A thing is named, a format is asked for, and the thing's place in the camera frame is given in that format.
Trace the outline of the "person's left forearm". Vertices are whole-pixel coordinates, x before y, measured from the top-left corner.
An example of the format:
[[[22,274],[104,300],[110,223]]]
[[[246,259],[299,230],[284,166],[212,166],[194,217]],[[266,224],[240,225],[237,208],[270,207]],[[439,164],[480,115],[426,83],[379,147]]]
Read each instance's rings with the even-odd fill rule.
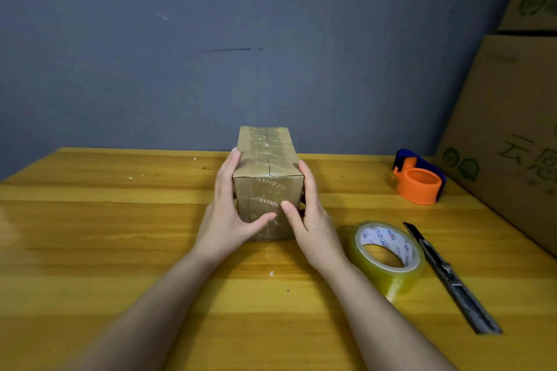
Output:
[[[64,371],[161,371],[192,302],[224,258],[193,248]]]

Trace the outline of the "person's right forearm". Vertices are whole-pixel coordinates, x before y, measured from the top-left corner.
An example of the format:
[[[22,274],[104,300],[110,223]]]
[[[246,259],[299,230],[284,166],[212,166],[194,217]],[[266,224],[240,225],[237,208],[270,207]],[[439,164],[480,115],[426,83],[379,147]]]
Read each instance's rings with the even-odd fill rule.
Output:
[[[368,371],[458,371],[347,260],[322,271],[349,323]]]

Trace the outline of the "person's left hand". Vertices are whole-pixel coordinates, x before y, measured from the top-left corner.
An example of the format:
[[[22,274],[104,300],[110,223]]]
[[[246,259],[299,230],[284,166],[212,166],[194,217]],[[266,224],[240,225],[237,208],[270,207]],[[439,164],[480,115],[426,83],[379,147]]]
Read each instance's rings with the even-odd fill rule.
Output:
[[[240,163],[241,152],[235,147],[221,165],[214,184],[212,202],[207,206],[192,252],[213,264],[248,241],[244,222],[234,203],[233,173]]]

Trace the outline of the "grey metal utility knife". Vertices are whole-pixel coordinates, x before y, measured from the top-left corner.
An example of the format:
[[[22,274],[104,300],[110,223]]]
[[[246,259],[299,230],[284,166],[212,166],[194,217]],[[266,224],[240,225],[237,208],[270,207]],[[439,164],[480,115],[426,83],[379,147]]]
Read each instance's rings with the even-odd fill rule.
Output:
[[[408,222],[403,222],[403,225],[418,242],[426,260],[473,331],[480,335],[503,334],[501,327],[458,277],[452,265],[445,261],[433,245],[423,237],[417,227]]]

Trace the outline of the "person's right hand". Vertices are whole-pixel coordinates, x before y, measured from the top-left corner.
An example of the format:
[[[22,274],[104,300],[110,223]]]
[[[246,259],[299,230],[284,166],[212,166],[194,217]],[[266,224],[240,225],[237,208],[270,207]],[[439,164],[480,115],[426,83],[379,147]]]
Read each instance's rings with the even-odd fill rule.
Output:
[[[307,231],[296,239],[310,265],[326,281],[346,268],[348,259],[341,247],[338,234],[330,216],[320,203],[317,183],[309,166],[298,161],[298,168],[304,176],[305,195],[304,224]]]

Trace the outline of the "small taped cardboard box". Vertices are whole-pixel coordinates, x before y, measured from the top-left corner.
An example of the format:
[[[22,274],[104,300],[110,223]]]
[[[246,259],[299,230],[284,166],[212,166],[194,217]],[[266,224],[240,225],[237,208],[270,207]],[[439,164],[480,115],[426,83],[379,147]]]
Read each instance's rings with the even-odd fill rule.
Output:
[[[292,240],[295,238],[281,208],[282,201],[300,207],[304,175],[289,130],[284,127],[242,126],[237,148],[240,163],[233,173],[238,214],[253,222],[273,212],[276,218],[252,237],[253,241]]]

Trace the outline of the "large cardboard box green print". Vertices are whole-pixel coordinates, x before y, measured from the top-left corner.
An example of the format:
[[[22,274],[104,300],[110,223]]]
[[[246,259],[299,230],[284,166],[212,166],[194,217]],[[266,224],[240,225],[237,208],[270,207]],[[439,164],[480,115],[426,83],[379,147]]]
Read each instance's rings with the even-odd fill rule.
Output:
[[[557,258],[557,37],[484,37],[435,163]]]

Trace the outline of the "clear packing tape roll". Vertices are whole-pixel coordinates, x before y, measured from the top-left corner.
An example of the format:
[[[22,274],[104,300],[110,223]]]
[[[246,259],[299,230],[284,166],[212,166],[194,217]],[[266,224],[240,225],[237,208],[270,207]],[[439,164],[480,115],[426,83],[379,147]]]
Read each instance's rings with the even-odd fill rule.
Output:
[[[426,264],[422,249],[410,235],[385,222],[365,221],[345,237],[349,260],[389,301],[413,289]]]

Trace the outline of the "orange and blue tape dispenser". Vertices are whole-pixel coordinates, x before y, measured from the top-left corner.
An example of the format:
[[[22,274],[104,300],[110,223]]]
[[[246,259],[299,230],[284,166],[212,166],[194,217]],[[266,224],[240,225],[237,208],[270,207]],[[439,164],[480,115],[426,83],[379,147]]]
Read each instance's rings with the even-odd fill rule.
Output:
[[[434,164],[411,150],[400,149],[392,169],[398,179],[397,192],[402,198],[425,206],[440,200],[447,179]]]

